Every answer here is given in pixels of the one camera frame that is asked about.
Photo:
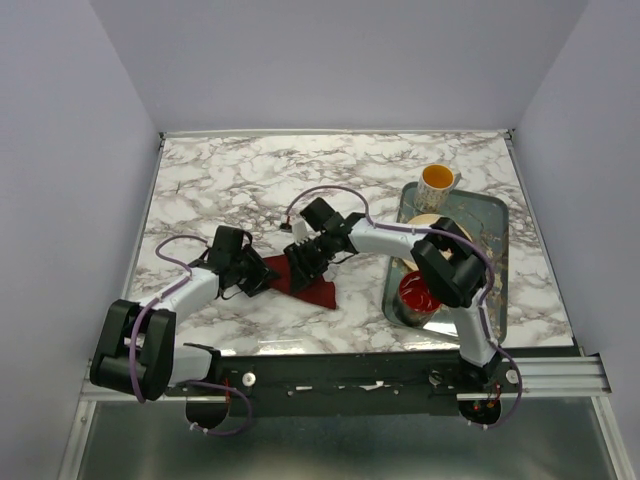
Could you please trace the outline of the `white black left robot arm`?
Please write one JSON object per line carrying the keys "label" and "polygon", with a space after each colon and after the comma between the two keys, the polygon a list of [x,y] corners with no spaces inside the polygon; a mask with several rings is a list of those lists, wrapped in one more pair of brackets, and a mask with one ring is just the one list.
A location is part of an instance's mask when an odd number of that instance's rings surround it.
{"label": "white black left robot arm", "polygon": [[142,403],[188,382],[201,395],[214,393],[222,380],[213,364],[220,353],[198,344],[176,346],[177,326],[238,287],[253,297],[281,278],[253,247],[231,254],[209,248],[185,272],[142,300],[111,304],[92,359],[89,379],[96,386],[131,394]]}

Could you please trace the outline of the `dark red cloth napkin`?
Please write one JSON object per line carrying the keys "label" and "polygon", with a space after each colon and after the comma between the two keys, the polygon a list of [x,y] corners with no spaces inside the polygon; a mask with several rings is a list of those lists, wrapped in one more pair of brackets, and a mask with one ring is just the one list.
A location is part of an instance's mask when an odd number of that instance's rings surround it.
{"label": "dark red cloth napkin", "polygon": [[308,304],[329,310],[336,310],[338,308],[336,286],[333,282],[328,282],[323,277],[319,277],[316,278],[309,287],[306,287],[298,293],[294,293],[291,289],[291,273],[286,256],[284,254],[271,256],[265,258],[264,261],[270,269],[279,275],[277,279],[268,281],[271,289]]}

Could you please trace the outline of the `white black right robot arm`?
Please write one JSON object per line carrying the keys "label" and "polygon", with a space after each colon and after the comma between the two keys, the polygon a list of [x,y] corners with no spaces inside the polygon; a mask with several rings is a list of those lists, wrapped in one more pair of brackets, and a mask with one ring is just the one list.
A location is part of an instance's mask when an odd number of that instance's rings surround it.
{"label": "white black right robot arm", "polygon": [[336,214],[317,236],[285,247],[291,291],[309,288],[339,253],[381,254],[414,263],[429,293],[454,311],[462,384],[480,392],[494,383],[502,356],[485,299],[495,274],[486,254],[455,221],[442,216],[430,225],[375,223],[362,214],[346,219]]}

